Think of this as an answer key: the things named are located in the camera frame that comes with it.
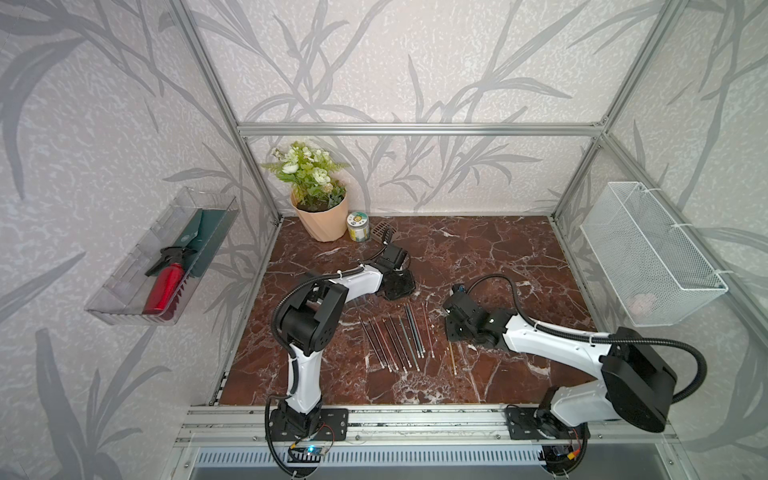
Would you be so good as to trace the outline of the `dark blue pencil thin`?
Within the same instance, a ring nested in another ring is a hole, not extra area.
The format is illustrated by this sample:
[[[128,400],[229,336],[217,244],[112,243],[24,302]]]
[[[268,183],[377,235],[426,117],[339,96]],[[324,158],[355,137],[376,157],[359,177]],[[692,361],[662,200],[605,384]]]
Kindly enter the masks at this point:
[[[368,328],[367,328],[366,324],[364,322],[360,322],[360,324],[361,324],[362,330],[364,332],[364,335],[365,335],[366,339],[368,340],[368,342],[370,344],[371,350],[374,352],[374,355],[375,355],[377,361],[379,362],[379,364],[381,365],[381,367],[383,369],[388,369],[388,365],[386,364],[386,362],[384,361],[384,359],[380,355],[380,352],[377,349],[376,343],[373,340],[373,336],[368,331]]]

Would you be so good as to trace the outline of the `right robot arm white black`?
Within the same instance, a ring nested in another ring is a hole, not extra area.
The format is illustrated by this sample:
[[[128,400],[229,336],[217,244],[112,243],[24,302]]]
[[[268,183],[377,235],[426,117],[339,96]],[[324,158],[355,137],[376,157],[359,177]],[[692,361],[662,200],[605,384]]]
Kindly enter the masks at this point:
[[[677,376],[637,332],[581,332],[528,319],[516,310],[488,312],[461,290],[443,308],[451,342],[531,354],[592,377],[574,387],[550,388],[537,408],[512,417],[521,428],[546,438],[562,438],[593,421],[623,420],[646,432],[665,430]]]

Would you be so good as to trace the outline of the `black capped pencil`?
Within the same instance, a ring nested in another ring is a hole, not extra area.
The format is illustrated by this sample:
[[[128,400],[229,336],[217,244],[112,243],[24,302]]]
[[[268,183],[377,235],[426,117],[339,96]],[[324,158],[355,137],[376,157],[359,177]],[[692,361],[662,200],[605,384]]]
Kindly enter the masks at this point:
[[[407,358],[403,355],[403,352],[401,351],[400,343],[398,341],[398,337],[396,336],[396,332],[392,329],[392,325],[388,320],[384,320],[383,324],[390,338],[390,342],[392,344],[392,347],[394,349],[398,362],[400,363],[400,368],[402,371],[407,372],[408,371]]]

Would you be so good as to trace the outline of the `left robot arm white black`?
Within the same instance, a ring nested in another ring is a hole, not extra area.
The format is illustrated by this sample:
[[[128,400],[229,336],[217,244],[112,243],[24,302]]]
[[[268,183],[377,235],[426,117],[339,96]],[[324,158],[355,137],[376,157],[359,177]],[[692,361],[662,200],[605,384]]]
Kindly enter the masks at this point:
[[[278,303],[270,329],[288,356],[288,384],[274,411],[277,420],[302,431],[316,429],[322,410],[322,353],[346,303],[367,295],[388,301],[409,296],[415,280],[406,267],[408,258],[405,249],[386,243],[355,268],[305,276]]]

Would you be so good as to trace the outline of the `green capped pencil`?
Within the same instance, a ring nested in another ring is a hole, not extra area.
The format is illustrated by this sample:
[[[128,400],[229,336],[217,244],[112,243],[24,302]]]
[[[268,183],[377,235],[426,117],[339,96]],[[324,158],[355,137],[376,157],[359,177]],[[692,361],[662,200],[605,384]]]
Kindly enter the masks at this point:
[[[410,322],[411,330],[413,332],[414,342],[416,343],[416,348],[417,348],[418,356],[420,358],[424,358],[425,357],[424,345],[422,343],[420,332],[418,330],[418,325],[417,325],[417,322],[416,322],[415,313],[414,313],[413,308],[412,308],[410,303],[408,303],[406,305],[406,314],[407,314],[408,320]]]

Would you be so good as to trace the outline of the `navy capped pencil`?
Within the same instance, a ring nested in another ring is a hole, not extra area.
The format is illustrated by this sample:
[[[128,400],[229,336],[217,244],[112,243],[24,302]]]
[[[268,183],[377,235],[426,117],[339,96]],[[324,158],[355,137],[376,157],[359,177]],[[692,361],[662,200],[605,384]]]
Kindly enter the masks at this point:
[[[413,339],[413,344],[414,344],[416,356],[418,358],[422,358],[423,357],[423,350],[422,350],[422,346],[421,346],[421,343],[420,343],[420,340],[419,340],[418,329],[416,327],[413,310],[412,310],[412,307],[411,307],[411,305],[409,303],[407,303],[405,305],[405,314],[406,314],[406,319],[407,319],[407,322],[408,322],[408,325],[409,325],[409,329],[411,331],[411,337]]]

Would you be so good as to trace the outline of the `red capped pencil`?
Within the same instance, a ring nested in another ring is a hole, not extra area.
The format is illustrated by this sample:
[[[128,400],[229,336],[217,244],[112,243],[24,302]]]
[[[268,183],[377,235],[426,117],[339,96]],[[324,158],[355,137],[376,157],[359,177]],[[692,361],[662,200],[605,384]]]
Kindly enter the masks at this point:
[[[383,348],[386,351],[386,354],[388,356],[389,365],[391,366],[393,371],[399,372],[400,366],[398,365],[398,357],[396,356],[395,352],[391,349],[391,344],[388,340],[387,334],[385,333],[384,327],[381,325],[380,321],[375,321],[374,325],[377,329],[378,336],[380,337],[380,342],[382,343]]]

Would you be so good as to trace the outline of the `teal capped pencil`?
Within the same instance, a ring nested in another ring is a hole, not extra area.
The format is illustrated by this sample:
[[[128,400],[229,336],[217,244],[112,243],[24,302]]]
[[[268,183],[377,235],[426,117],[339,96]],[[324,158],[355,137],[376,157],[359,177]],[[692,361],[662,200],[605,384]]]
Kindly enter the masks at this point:
[[[409,355],[410,355],[410,360],[412,361],[413,367],[416,369],[416,371],[420,372],[421,368],[420,368],[420,365],[418,363],[418,356],[416,355],[416,351],[415,351],[414,346],[413,346],[413,344],[411,342],[411,337],[409,335],[408,328],[405,326],[405,322],[404,322],[404,320],[402,318],[399,318],[399,324],[400,324],[401,330],[403,332],[403,336],[405,338],[405,344],[407,346],[407,349],[408,349],[408,352],[409,352]]]

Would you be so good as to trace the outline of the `yellow pencil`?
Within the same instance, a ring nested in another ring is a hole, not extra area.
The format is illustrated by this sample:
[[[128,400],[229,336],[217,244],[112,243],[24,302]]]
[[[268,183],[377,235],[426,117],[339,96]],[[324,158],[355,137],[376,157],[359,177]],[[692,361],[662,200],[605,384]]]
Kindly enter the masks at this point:
[[[448,342],[447,345],[448,345],[447,346],[447,350],[449,352],[450,360],[451,360],[451,371],[452,371],[452,374],[454,376],[456,376],[457,375],[457,368],[456,368],[456,362],[455,362],[455,355],[454,355],[454,352],[453,352],[453,344],[451,342]]]

